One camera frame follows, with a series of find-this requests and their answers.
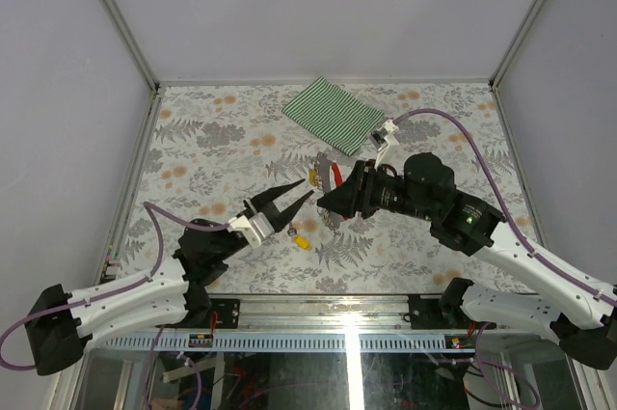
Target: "wire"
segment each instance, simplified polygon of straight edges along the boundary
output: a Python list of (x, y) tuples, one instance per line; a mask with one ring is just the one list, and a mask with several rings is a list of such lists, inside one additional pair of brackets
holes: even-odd
[(476, 328), (477, 328), (477, 323), (474, 320), (472, 320), (471, 325), (469, 326), (469, 329), (467, 330), (468, 339), (471, 339)]
[[(480, 350), (480, 339), (482, 338), (482, 334), (484, 333), (484, 330), (486, 330), (489, 327), (489, 325), (491, 325), (491, 323), (484, 323), (482, 325), (482, 327), (480, 328), (480, 330), (478, 331), (478, 336), (475, 339), (475, 362), (476, 362), (476, 364), (478, 364), (478, 366), (480, 368), (480, 372), (484, 375), (484, 379), (489, 384), (489, 386), (491, 386), (491, 388), (493, 388), (493, 391), (495, 391), (496, 394), (504, 402), (509, 403), (511, 405), (514, 405), (515, 407), (522, 408), (523, 410), (535, 410), (536, 408), (540, 407), (540, 405), (542, 403), (542, 400), (540, 399), (540, 394), (538, 393), (536, 388), (533, 387), (533, 384), (531, 384), (531, 382), (523, 374), (519, 373), (515, 369), (511, 369), (510, 367), (506, 367), (505, 365), (498, 364), (497, 362), (493, 362), (491, 360), (485, 360), (485, 359), (480, 357), (480, 352), (479, 352), (479, 350)], [(526, 405), (526, 404), (523, 404), (523, 403), (519, 403), (516, 400), (510, 398), (506, 393), (504, 393), (499, 388), (497, 383), (492, 378), (489, 377), (489, 373), (487, 372), (487, 369), (484, 368), (484, 366), (486, 366), (486, 365), (488, 365), (489, 367), (494, 367), (496, 369), (503, 369), (504, 371), (509, 371), (510, 373), (512, 373), (512, 375), (519, 382), (524, 383), (524, 385), (529, 388), (529, 390), (533, 394), (533, 398), (535, 399), (534, 403), (531, 404), (531, 405)]]
[[(146, 397), (146, 408), (148, 410), (150, 410), (152, 408), (152, 405), (150, 403), (151, 395), (150, 395), (150, 392), (149, 392), (149, 381), (150, 381), (150, 377), (152, 375), (152, 368), (153, 368), (154, 360), (155, 360), (155, 357), (156, 357), (154, 349), (156, 348), (156, 345), (160, 341), (161, 335), (163, 334), (164, 330), (165, 330), (164, 326), (159, 328), (158, 333), (154, 337), (154, 340), (152, 341), (152, 345), (150, 346), (150, 349), (148, 351), (148, 366), (146, 367), (147, 372), (146, 372), (146, 376), (144, 378), (144, 396)], [(198, 366), (197, 366), (197, 364), (195, 362), (193, 362), (191, 359), (189, 359), (182, 352), (180, 352), (180, 354), (177, 356), (177, 358), (178, 359), (183, 359), (184, 361), (186, 361), (186, 363), (193, 368), (193, 371), (195, 372), (195, 375), (197, 377), (197, 394), (195, 395), (195, 401), (193, 402), (193, 405), (191, 406), (191, 410), (196, 410), (198, 405), (199, 405), (199, 403), (200, 403), (201, 392), (202, 392), (200, 369), (198, 368)], [(213, 383), (212, 386), (214, 386), (214, 384), (218, 383), (224, 377), (225, 377), (225, 375), (221, 376), (221, 378), (219, 378), (215, 383)]]
[(469, 371), (469, 370), (467, 370), (467, 372), (465, 374), (469, 374), (471, 376), (477, 376), (478, 378), (483, 378), (484, 377), (484, 375), (482, 373), (475, 373), (475, 372)]
[(224, 379), (224, 378), (226, 378), (228, 376), (240, 376), (240, 375), (237, 374), (237, 373), (224, 373), (223, 376), (221, 376), (219, 379), (217, 379), (216, 381), (214, 381), (212, 383), (212, 387), (214, 387), (215, 384), (217, 384), (219, 381), (221, 381), (222, 379)]
[[(154, 229), (156, 230), (156, 237), (158, 240), (158, 255), (156, 257), (156, 263), (152, 267), (152, 270), (150, 270), (149, 277), (144, 277), (142, 280), (139, 280), (135, 283), (127, 285), (126, 287), (119, 287), (118, 289), (114, 289), (109, 292), (105, 292), (102, 294), (98, 294), (97, 296), (93, 296), (90, 299), (90, 303), (102, 301), (103, 299), (107, 299), (109, 297), (112, 297), (118, 294), (124, 294), (130, 291), (131, 289), (140, 287), (144, 283), (147, 283), (151, 279), (151, 277), (153, 277), (154, 274), (156, 274), (159, 267), (161, 266), (161, 263), (163, 263), (164, 246), (163, 246), (163, 232), (161, 231), (161, 226), (158, 220), (156, 219), (154, 212), (161, 214), (163, 217), (167, 217), (168, 219), (172, 220), (173, 222), (176, 222), (177, 224), (183, 225), (184, 227), (187, 227), (192, 230), (197, 230), (199, 232), (220, 232), (222, 230), (226, 230), (229, 227), (229, 224), (215, 225), (212, 227), (205, 227), (205, 226), (200, 226), (197, 224), (192, 224), (190, 222), (186, 222), (180, 219), (179, 217), (176, 217), (175, 215), (171, 214), (165, 209), (162, 209), (158, 205), (154, 205), (153, 203), (149, 203), (149, 202), (145, 202), (144, 207), (146, 208), (146, 212), (148, 213), (149, 218), (152, 220), (152, 224), (154, 224)], [(2, 334), (2, 336), (0, 336), (0, 367), (4, 369), (9, 369), (11, 371), (30, 371), (32, 369), (35, 369), (37, 367), (36, 365), (15, 365), (10, 362), (7, 362), (4, 359), (4, 357), (2, 357), (2, 346), (4, 345), (7, 338), (17, 328), (25, 325), (26, 323), (30, 321), (36, 320), (37, 318), (41, 318), (42, 316), (51, 315), (51, 314), (58, 314), (63, 311), (68, 311), (70, 309), (74, 309), (76, 307), (82, 307), (86, 305), (88, 305), (88, 301), (86, 299), (83, 299), (81, 301), (76, 301), (76, 302), (70, 302), (70, 303), (65, 304), (64, 306), (53, 307), (51, 309), (46, 309), (44, 311), (40, 311), (34, 314), (24, 316), (19, 321), (11, 325)]]
[(471, 146), (471, 149), (475, 153), (475, 157), (477, 157), (478, 162), (480, 163), (480, 167), (482, 168), (482, 171), (484, 171), (484, 175), (486, 176), (487, 180), (489, 181), (489, 184), (491, 185), (491, 188), (493, 188), (493, 192), (495, 193), (497, 201), (499, 202), (499, 206), (501, 207), (501, 210), (503, 211), (503, 214), (505, 215), (505, 218), (508, 221), (508, 224), (510, 225), (510, 228), (512, 229), (512, 232), (514, 232), (514, 234), (519, 239), (521, 244), (524, 246), (524, 248), (528, 251), (528, 253), (532, 257), (536, 258), (546, 268), (548, 268), (553, 273), (556, 273), (557, 275), (559, 275), (564, 280), (572, 283), (576, 287), (579, 287), (580, 289), (588, 292), (589, 294), (593, 294), (594, 298), (602, 299), (604, 302), (606, 302), (606, 303), (610, 304), (611, 306), (617, 308), (617, 300), (613, 300), (610, 297), (608, 297), (606, 294), (603, 294), (601, 290), (595, 289), (593, 287), (590, 287), (587, 284), (585, 284), (584, 282), (582, 282), (580, 280), (577, 280), (575, 277), (573, 277), (569, 273), (565, 272), (564, 270), (559, 268), (557, 265), (552, 263), (550, 260), (545, 258), (542, 254), (538, 253), (536, 251), (536, 249), (531, 245), (531, 243), (529, 243), (527, 238), (524, 236), (523, 232), (521, 232), (521, 230), (517, 226), (516, 222), (514, 221), (514, 218), (512, 217), (512, 214), (508, 210), (508, 207), (505, 204), (505, 201), (503, 200), (503, 196), (499, 192), (499, 188), (497, 187), (495, 179), (491, 175), (491, 171), (489, 170), (489, 166), (487, 165), (486, 161), (482, 157), (482, 153), (480, 152), (480, 150), (478, 149), (477, 145), (473, 141), (473, 138), (471, 138), (471, 134), (459, 122), (458, 119), (456, 119), (454, 116), (452, 116), (452, 115), (450, 115), (448, 113), (445, 113), (444, 111), (440, 111), (439, 109), (422, 108), (422, 109), (416, 109), (416, 110), (413, 110), (413, 111), (409, 111), (409, 112), (403, 114), (402, 116), (399, 116), (398, 118), (396, 118), (394, 120), (394, 124), (399, 125), (400, 123), (403, 123), (404, 121), (409, 119), (411, 116), (416, 116), (418, 114), (436, 114), (438, 116), (442, 116), (443, 118), (446, 118), (449, 121), (451, 121), (452, 123), (454, 123), (459, 128), (461, 133), (463, 133), (463, 135), (465, 135), (465, 138), (467, 138), (467, 141), (469, 142), (469, 145)]
[(216, 329), (216, 325), (219, 323), (219, 313), (213, 311), (210, 315), (210, 336), (212, 337), (212, 343), (214, 343), (214, 330)]
[[(517, 224), (515, 223), (514, 218), (512, 217), (512, 214), (510, 213), (510, 211), (508, 209), (508, 206), (506, 205), (505, 201), (503, 200), (503, 196), (501, 195), (501, 192), (499, 191), (499, 188), (497, 187), (495, 179), (493, 178), (493, 175), (491, 174), (491, 171), (489, 170), (489, 166), (487, 165), (486, 161), (484, 160), (484, 157), (482, 157), (482, 153), (480, 152), (480, 149), (477, 147), (477, 145), (473, 141), (473, 138), (471, 137), (471, 134), (469, 133), (469, 131), (465, 128), (464, 125), (462, 125), (459, 122), (458, 119), (456, 119), (454, 116), (452, 116), (452, 115), (450, 115), (448, 113), (445, 113), (444, 111), (440, 111), (439, 109), (422, 108), (422, 109), (416, 109), (416, 110), (413, 110), (413, 111), (409, 111), (409, 112), (403, 114), (402, 116), (399, 116), (398, 118), (396, 118), (394, 120), (394, 124), (399, 125), (400, 123), (403, 123), (404, 121), (409, 119), (411, 116), (416, 116), (418, 114), (436, 114), (438, 116), (442, 116), (443, 118), (446, 118), (449, 121), (451, 121), (452, 123), (454, 123), (459, 128), (459, 130), (463, 133), (463, 135), (465, 136), (465, 138), (469, 142), (469, 145), (471, 146), (471, 149), (473, 150), (473, 152), (475, 154), (475, 157), (478, 159), (478, 162), (480, 163), (480, 167), (482, 168), (482, 171), (484, 172), (484, 175), (486, 176), (487, 180), (489, 181), (489, 184), (491, 185), (491, 188), (493, 189), (493, 192), (495, 193), (496, 199), (499, 202), (499, 206), (501, 207), (501, 210), (503, 211), (503, 214), (505, 215), (506, 220), (507, 220), (508, 224), (510, 225), (510, 228), (512, 229), (512, 231), (514, 232), (516, 237), (519, 239), (521, 244), (529, 252), (530, 255), (536, 257), (549, 270), (552, 270), (553, 272), (555, 272), (557, 275), (561, 276), (565, 280), (573, 283), (575, 286), (580, 287), (580, 288), (584, 289), (585, 291), (589, 292), (590, 294), (594, 294), (594, 296), (599, 297), (599, 298), (603, 299), (605, 302), (608, 302), (609, 304), (617, 307), (617, 301), (613, 301), (612, 299), (610, 299), (606, 295), (601, 294), (599, 291), (596, 291), (595, 289), (589, 287), (585, 283), (580, 282), (576, 278), (572, 277), (570, 274), (564, 272), (559, 267), (557, 267), (556, 265), (554, 265), (553, 263), (548, 261), (541, 254), (536, 252), (535, 248), (531, 245), (531, 243), (529, 243), (529, 241), (523, 235), (523, 232), (521, 232), (519, 227), (517, 227)], [(484, 325), (482, 325), (482, 327), (478, 331), (478, 335), (477, 335), (476, 340), (475, 340), (475, 359), (476, 359), (476, 363), (479, 366), (480, 372), (484, 375), (484, 379), (489, 384), (489, 386), (491, 386), (491, 388), (493, 388), (493, 390), (497, 393), (497, 395), (499, 397), (501, 397), (505, 402), (507, 402), (507, 403), (509, 403), (511, 405), (514, 405), (514, 406), (516, 406), (518, 408), (521, 408), (523, 410), (534, 410), (534, 409), (538, 408), (540, 406), (540, 404), (541, 404), (540, 395), (538, 394), (538, 391), (533, 387), (533, 385), (523, 375), (521, 375), (520, 373), (518, 373), (514, 369), (506, 367), (505, 365), (498, 364), (497, 362), (492, 362), (492, 361), (489, 361), (489, 360), (484, 360), (484, 359), (482, 359), (480, 357), (479, 352), (478, 352), (479, 351), (480, 338), (482, 336), (482, 333), (484, 333), (484, 330), (486, 330), (489, 325), (490, 325), (490, 323), (485, 323)], [(488, 373), (486, 372), (486, 369), (483, 368), (483, 366), (495, 367), (495, 368), (498, 368), (498, 369), (503, 369), (505, 371), (511, 372), (515, 377), (517, 377), (526, 386), (529, 387), (529, 389), (531, 390), (531, 393), (533, 394), (533, 396), (535, 398), (535, 402), (532, 405), (526, 405), (526, 404), (518, 403), (516, 400), (513, 400), (512, 398), (507, 396), (497, 386), (495, 381), (493, 381), (491, 378), (489, 378)]]
[(381, 170), (381, 169), (386, 169), (386, 170), (388, 170), (388, 171), (392, 172), (392, 176), (393, 176), (394, 178), (397, 178), (397, 177), (398, 177), (398, 172), (396, 172), (396, 169), (394, 169), (394, 168), (393, 168), (392, 166), (390, 166), (389, 164), (382, 164), (381, 166), (379, 166), (379, 169), (380, 169), (380, 170)]
[(476, 402), (479, 402), (482, 405), (486, 405), (487, 407), (491, 407), (491, 408), (510, 408), (510, 405), (507, 404), (507, 403), (491, 403), (491, 402), (487, 402), (486, 400), (484, 400), (483, 398), (478, 397), (476, 394), (474, 394), (472, 391), (470, 391), (467, 388), (465, 388), (465, 394), (467, 394), (469, 397), (471, 397)]

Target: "striped napkin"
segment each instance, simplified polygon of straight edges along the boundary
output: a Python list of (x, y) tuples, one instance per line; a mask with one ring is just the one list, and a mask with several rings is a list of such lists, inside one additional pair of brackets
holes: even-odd
[(353, 155), (384, 118), (323, 77), (302, 90), (282, 113), (347, 155)]

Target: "glass panel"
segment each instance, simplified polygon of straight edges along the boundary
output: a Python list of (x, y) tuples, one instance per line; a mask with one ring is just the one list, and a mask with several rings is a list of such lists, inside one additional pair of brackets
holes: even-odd
[[(543, 410), (582, 410), (568, 360), (552, 342), (534, 337), (487, 335), (481, 355), (512, 367), (520, 378), (489, 368), (503, 394), (533, 397), (522, 382), (538, 389)], [(470, 365), (470, 355), (360, 353), (354, 335), (346, 352), (187, 352), (200, 369), (198, 409), (216, 410), (483, 410), (510, 408)], [(122, 364), (132, 361), (124, 409), (144, 408), (146, 352), (98, 350), (92, 354), (77, 410), (115, 407)], [(176, 353), (157, 354), (150, 385), (153, 410), (185, 410), (197, 396), (197, 376)]]

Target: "floral tablecloth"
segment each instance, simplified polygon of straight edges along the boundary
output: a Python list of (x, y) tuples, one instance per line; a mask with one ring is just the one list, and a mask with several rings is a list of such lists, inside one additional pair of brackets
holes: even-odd
[[(395, 117), (409, 109), (433, 107), (456, 116), (473, 134), (517, 222), (533, 237), (514, 164), (486, 84), (348, 84), (361, 101)], [(338, 164), (344, 177), (355, 160), (374, 157), (367, 141), (349, 157), (303, 130), (282, 108), (305, 86), (168, 87), (149, 146), (139, 192), (121, 251), (120, 276), (151, 265), (156, 235), (142, 202), (152, 201), (191, 220), (224, 222), (242, 200), (269, 188), (306, 178), (281, 203), (314, 189), (294, 221), (308, 251), (285, 232), (264, 246), (228, 259), (229, 270), (208, 289), (233, 293), (409, 293), (441, 292), (453, 277), (488, 287), (526, 290), (502, 271), (441, 246), (429, 226), (380, 211), (334, 228), (315, 205), (323, 194), (317, 155)], [(391, 161), (402, 169), (412, 153), (432, 151), (456, 174), (460, 189), (496, 205), (473, 152), (447, 120), (421, 115), (397, 134), (402, 149)], [(161, 218), (166, 254), (177, 248), (182, 228)]]

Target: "red object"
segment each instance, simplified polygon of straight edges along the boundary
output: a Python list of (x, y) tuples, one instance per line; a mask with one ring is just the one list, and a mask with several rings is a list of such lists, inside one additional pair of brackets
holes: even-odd
[(343, 184), (343, 176), (340, 174), (340, 169), (338, 169), (338, 165), (333, 162), (332, 163), (332, 172), (335, 173), (335, 185), (338, 188)]
[(471, 325), (469, 326), (469, 329), (467, 331), (467, 337), (469, 339), (471, 339), (471, 337), (473, 336), (473, 333), (475, 332), (476, 328), (477, 328), (477, 323), (475, 321), (472, 321)]
[(210, 336), (212, 337), (213, 341), (214, 341), (214, 330), (216, 329), (216, 325), (218, 322), (219, 322), (219, 313), (214, 311), (210, 315)]

